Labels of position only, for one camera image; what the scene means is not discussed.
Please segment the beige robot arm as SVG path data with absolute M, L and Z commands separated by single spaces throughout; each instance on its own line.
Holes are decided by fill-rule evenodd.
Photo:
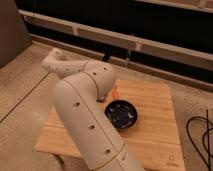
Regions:
M 91 171 L 145 171 L 97 101 L 116 81 L 114 68 L 98 60 L 68 60 L 54 48 L 42 67 L 60 78 L 53 105 Z

